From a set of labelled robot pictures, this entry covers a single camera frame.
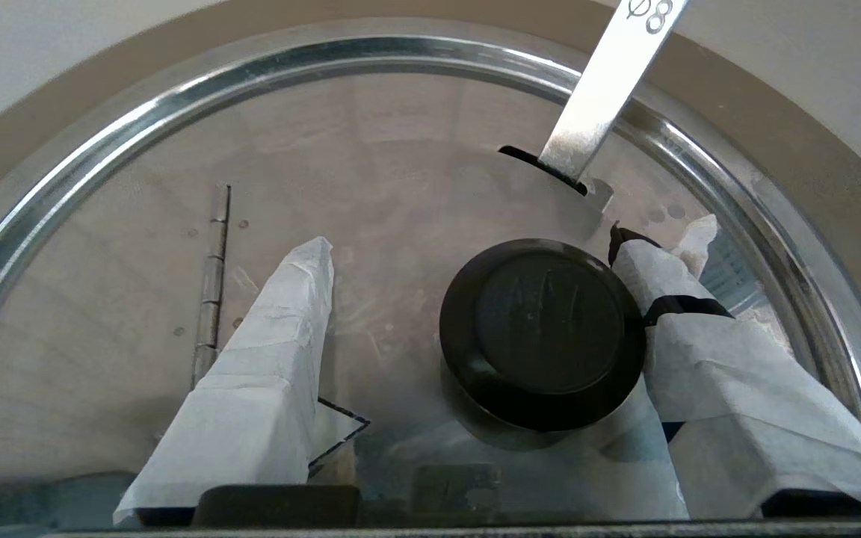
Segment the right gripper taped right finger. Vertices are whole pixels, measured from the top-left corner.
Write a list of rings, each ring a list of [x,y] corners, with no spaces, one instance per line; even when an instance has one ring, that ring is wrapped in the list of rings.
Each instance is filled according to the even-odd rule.
[[[861,423],[691,272],[703,229],[715,218],[666,250],[614,224],[608,250],[646,327],[646,390],[690,517],[861,517]]]

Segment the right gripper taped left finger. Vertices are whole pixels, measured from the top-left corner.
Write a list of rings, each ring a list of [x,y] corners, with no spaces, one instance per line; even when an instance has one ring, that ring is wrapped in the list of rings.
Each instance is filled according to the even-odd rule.
[[[331,250],[318,236],[284,256],[124,493],[114,525],[137,523],[141,510],[190,510],[219,486],[302,486],[368,426],[320,399]]]

